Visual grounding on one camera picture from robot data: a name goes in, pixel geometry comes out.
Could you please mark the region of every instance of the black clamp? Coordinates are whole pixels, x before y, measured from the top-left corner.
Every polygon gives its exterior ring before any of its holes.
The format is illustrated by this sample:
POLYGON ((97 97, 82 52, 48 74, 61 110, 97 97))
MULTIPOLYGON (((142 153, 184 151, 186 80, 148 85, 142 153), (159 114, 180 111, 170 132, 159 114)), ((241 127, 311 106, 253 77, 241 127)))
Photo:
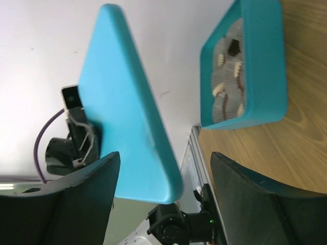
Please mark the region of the black clamp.
POLYGON ((100 156, 96 129, 86 118, 77 86, 69 87, 68 95, 64 89, 69 134, 66 139, 52 138, 45 152, 47 171, 61 176, 90 165, 100 156))
POLYGON ((227 245, 210 186, 204 184, 201 193, 195 190, 194 195, 201 204, 199 213, 184 213, 176 204, 158 205, 148 215, 148 234, 153 234, 163 245, 193 242, 227 245))

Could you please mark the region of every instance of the white chocolate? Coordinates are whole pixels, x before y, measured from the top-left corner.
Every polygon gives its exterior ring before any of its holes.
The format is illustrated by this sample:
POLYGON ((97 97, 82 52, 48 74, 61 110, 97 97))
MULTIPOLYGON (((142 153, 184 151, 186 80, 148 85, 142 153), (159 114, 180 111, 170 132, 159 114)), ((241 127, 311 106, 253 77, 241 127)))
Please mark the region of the white chocolate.
POLYGON ((222 66, 224 62, 225 62, 225 56, 223 54, 219 54, 217 59, 218 67, 222 66))
POLYGON ((242 116, 244 112, 244 105, 240 104, 239 109, 237 110, 237 116, 242 116))
POLYGON ((239 76, 242 64, 243 64, 242 61, 235 62, 235 68, 234 68, 234 77, 235 78, 237 78, 239 76))
POLYGON ((213 89, 213 96, 216 97, 219 93, 225 90, 225 84, 220 83, 213 89))

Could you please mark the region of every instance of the wooden table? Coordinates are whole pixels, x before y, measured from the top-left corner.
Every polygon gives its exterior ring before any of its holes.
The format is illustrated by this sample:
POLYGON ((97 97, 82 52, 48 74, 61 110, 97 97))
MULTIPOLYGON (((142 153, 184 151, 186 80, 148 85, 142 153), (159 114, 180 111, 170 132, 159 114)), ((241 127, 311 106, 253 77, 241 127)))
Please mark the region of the wooden table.
POLYGON ((211 152, 280 182, 327 193, 327 1, 282 0, 289 110, 276 123, 233 131, 202 130, 211 152))

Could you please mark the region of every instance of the turquoise tray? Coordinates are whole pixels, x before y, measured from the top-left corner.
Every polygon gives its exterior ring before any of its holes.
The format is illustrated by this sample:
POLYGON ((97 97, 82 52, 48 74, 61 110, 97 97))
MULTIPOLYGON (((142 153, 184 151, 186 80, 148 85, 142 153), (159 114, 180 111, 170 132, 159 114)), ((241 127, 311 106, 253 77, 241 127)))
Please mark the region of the turquoise tray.
POLYGON ((288 108, 282 6, 278 0, 236 0, 202 48, 200 57, 201 126, 237 129, 281 120, 288 108), (211 91, 213 51, 229 26, 243 18, 244 113, 214 123, 211 91))
POLYGON ((78 87, 87 118, 102 132, 101 157, 120 152, 115 196, 162 204, 179 199, 181 175, 117 5, 99 11, 78 87))

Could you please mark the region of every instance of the white wall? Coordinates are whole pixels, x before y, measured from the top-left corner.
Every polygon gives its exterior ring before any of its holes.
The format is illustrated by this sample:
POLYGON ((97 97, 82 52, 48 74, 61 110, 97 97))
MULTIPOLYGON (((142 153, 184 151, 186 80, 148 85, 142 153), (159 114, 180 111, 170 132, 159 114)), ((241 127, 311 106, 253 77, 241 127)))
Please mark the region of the white wall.
MULTIPOLYGON (((76 84, 105 0, 1 0, 0 175, 36 175, 32 149, 76 84)), ((116 0, 127 15, 178 162, 199 122, 199 55, 232 0, 116 0)), ((67 133, 63 118, 41 142, 67 133)))

